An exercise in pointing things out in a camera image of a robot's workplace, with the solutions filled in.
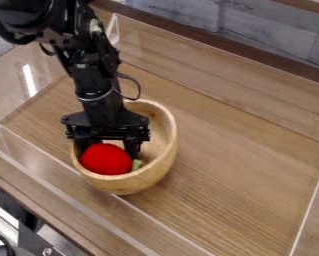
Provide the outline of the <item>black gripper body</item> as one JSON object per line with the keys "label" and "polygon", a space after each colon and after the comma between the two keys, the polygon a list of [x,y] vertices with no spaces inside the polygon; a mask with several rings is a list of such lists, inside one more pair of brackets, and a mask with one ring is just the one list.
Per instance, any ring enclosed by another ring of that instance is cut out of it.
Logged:
{"label": "black gripper body", "polygon": [[149,119],[127,109],[115,91],[80,102],[84,111],[61,117],[69,139],[149,140]]}

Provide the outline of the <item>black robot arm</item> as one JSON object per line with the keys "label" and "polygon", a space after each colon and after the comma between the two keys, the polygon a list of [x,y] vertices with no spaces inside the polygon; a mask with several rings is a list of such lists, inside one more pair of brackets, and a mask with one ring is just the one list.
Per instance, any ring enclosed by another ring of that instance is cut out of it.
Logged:
{"label": "black robot arm", "polygon": [[80,149],[117,140],[136,158],[149,140],[149,120],[125,108],[119,50],[88,1],[0,0],[0,37],[16,45],[36,42],[73,80],[83,110],[61,117],[66,138]]}

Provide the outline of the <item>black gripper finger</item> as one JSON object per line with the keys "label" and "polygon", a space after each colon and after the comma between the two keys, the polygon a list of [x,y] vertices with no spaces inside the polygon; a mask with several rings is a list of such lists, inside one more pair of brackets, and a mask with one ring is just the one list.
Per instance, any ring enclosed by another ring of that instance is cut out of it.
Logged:
{"label": "black gripper finger", "polygon": [[80,156],[85,152],[88,147],[89,147],[89,143],[87,141],[83,141],[83,140],[73,141],[73,156],[76,160],[80,159]]}
{"label": "black gripper finger", "polygon": [[124,151],[127,152],[128,156],[132,159],[136,159],[140,152],[141,141],[137,139],[125,139],[123,141],[123,145],[124,145]]}

